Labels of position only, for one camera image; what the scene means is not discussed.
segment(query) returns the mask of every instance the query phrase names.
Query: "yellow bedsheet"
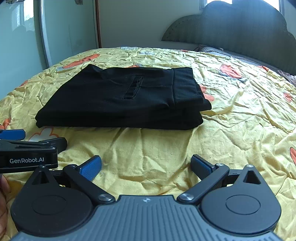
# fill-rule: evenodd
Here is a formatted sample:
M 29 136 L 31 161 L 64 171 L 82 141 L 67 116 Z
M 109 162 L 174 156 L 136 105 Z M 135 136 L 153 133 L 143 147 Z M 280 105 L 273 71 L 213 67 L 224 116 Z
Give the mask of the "yellow bedsheet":
M 192 67 L 213 108 L 202 112 L 202 125 L 188 131 L 37 128 L 34 118 L 38 110 L 63 83 L 89 63 L 101 68 Z M 223 76 L 222 65 L 246 82 Z M 32 77 L 0 101 L 0 123 L 4 122 L 0 128 L 25 129 L 25 140 L 65 137 L 68 148 L 59 154 L 59 169 L 100 155 L 103 167 L 94 183 L 115 197 L 119 194 L 177 197 L 198 181 L 189 169 L 190 158 L 195 153 L 211 163 L 222 162 L 233 169 L 253 164 L 282 207 L 275 232 L 284 240 L 295 241 L 295 111 L 296 89 L 267 68 L 193 51 L 122 47 L 78 54 Z M 7 196 L 9 210 L 30 173 L 5 176 L 12 187 Z M 9 214 L 3 240 L 9 240 L 16 232 Z

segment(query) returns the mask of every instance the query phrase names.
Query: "window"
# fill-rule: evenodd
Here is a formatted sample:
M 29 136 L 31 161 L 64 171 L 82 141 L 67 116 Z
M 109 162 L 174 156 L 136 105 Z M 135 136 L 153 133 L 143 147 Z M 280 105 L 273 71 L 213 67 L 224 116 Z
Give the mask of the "window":
M 232 4 L 232 0 L 200 0 L 201 3 L 201 10 L 210 2 L 213 1 L 224 1 L 229 4 Z M 264 0 L 265 2 L 269 3 L 271 6 L 273 6 L 275 9 L 280 11 L 284 15 L 284 5 L 283 5 L 283 0 Z

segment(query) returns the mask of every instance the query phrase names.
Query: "headboard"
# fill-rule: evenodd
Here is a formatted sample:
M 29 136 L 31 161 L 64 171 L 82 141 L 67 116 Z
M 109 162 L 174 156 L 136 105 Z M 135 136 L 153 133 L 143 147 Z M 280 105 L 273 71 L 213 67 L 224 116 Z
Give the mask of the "headboard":
M 263 0 L 213 1 L 201 15 L 175 21 L 162 40 L 220 47 L 296 75 L 296 40 L 283 15 Z

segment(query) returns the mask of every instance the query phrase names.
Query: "folded black pants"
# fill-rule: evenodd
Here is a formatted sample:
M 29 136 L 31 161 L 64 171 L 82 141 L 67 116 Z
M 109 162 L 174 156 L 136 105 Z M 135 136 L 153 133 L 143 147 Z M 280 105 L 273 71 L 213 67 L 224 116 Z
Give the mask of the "folded black pants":
M 192 129 L 210 110 L 192 68 L 108 68 L 89 64 L 38 111 L 42 126 Z

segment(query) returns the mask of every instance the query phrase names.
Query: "circular black cover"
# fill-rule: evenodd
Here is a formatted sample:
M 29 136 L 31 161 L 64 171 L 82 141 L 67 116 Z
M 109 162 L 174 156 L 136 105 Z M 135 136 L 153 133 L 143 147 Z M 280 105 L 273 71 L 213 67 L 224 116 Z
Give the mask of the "circular black cover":
M 84 193 L 50 183 L 32 185 L 22 194 L 13 202 L 12 219 L 19 231 L 39 237 L 58 236 L 75 229 L 93 208 Z
M 271 190 L 252 183 L 213 190 L 203 198 L 200 209 L 216 227 L 241 235 L 270 231 L 281 215 Z

